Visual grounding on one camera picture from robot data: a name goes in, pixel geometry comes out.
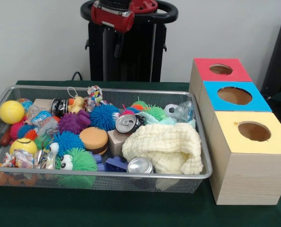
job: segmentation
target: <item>tennis ball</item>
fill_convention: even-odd
[[[0,106],[0,118],[6,124],[15,124],[23,119],[25,109],[17,101],[6,101]]]

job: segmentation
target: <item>blue box lid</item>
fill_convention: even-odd
[[[204,86],[216,111],[272,111],[252,82],[204,81]]]

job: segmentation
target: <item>black cable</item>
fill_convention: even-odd
[[[75,72],[75,73],[73,74],[73,77],[72,77],[72,79],[71,79],[71,80],[74,80],[76,75],[78,75],[78,76],[79,76],[80,80],[83,80],[82,75],[81,75],[81,74],[80,74],[80,72],[78,72],[78,71],[77,71],[77,72]]]

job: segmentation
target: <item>purple spiky ball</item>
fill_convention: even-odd
[[[84,110],[80,110],[77,114],[67,113],[61,117],[59,122],[59,130],[61,134],[63,131],[70,131],[77,135],[90,124],[90,114]]]

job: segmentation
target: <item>toy hamburger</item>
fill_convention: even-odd
[[[85,149],[94,155],[103,155],[108,149],[108,134],[105,130],[90,127],[82,130],[79,138],[84,143]]]

